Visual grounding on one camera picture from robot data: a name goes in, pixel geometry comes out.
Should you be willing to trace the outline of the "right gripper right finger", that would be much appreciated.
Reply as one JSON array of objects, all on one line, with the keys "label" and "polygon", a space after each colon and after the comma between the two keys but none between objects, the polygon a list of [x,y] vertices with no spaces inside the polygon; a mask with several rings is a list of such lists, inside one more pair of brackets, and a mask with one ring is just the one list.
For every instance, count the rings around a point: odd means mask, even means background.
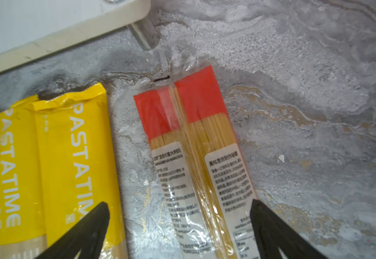
[{"label": "right gripper right finger", "polygon": [[326,258],[261,200],[253,200],[250,220],[262,259]]}]

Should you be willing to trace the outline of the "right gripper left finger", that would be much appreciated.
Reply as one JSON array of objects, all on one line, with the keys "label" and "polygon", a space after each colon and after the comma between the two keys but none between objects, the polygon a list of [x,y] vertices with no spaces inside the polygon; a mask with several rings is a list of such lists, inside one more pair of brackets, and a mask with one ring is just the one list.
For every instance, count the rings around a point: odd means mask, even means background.
[{"label": "right gripper left finger", "polygon": [[98,259],[110,221],[108,204],[100,202],[72,229],[42,252],[39,259]]}]

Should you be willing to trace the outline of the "red clear spaghetti pack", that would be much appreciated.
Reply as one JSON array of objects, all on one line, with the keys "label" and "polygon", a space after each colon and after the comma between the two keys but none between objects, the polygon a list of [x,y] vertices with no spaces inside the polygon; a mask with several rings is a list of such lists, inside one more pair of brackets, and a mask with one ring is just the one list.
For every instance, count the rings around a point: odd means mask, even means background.
[{"label": "red clear spaghetti pack", "polygon": [[258,259],[257,199],[210,65],[134,97],[186,259]]}]

